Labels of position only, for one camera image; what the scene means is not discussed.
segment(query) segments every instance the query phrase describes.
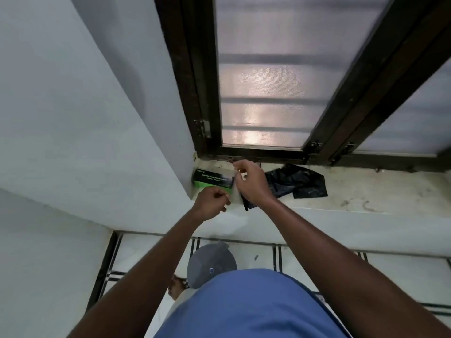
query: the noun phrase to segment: person's left hand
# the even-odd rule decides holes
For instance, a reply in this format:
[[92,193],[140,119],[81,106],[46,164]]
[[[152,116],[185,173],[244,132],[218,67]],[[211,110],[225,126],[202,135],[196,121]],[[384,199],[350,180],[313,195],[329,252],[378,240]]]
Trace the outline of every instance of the person's left hand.
[[204,188],[194,202],[192,213],[200,221],[206,221],[225,212],[225,205],[230,205],[229,194],[222,188],[211,186]]

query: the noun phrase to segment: stain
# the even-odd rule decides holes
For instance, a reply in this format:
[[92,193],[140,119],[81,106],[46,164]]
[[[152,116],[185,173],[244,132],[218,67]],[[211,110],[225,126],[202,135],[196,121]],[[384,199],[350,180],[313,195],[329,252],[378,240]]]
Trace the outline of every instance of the stain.
[[364,208],[365,210],[367,210],[367,211],[369,211],[369,212],[377,212],[377,210],[372,209],[372,208],[370,208],[370,207],[367,207],[366,204],[369,204],[369,200],[365,201],[365,202],[362,204],[362,206],[363,206],[363,208]]

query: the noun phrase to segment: bare foot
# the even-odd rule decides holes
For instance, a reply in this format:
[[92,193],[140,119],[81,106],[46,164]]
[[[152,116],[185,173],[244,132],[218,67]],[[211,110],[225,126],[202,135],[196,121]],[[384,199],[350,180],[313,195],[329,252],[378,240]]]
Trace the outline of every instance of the bare foot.
[[171,284],[168,287],[169,296],[175,301],[180,294],[185,290],[185,284],[182,279],[173,275],[171,279]]

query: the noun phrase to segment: plastic bag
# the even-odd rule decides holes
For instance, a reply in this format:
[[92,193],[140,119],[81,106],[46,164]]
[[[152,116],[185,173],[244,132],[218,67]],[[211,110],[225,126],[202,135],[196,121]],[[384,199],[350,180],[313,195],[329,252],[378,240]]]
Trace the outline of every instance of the plastic bag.
[[[265,173],[269,188],[276,198],[293,193],[298,198],[327,197],[324,176],[305,167],[286,164]],[[241,195],[246,211],[256,207]]]

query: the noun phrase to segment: hand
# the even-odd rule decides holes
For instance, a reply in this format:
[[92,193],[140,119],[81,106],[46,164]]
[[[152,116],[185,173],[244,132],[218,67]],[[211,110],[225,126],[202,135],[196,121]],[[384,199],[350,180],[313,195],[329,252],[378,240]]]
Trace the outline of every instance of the hand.
[[[263,170],[249,160],[240,160],[233,164],[238,171],[235,175],[236,187],[240,193],[251,203],[261,206],[265,201],[275,199],[269,189]],[[246,180],[241,173],[247,172]]]
[[219,187],[206,187],[198,194],[194,202],[192,213],[200,221],[206,221],[225,212],[225,205],[230,205],[229,194]]

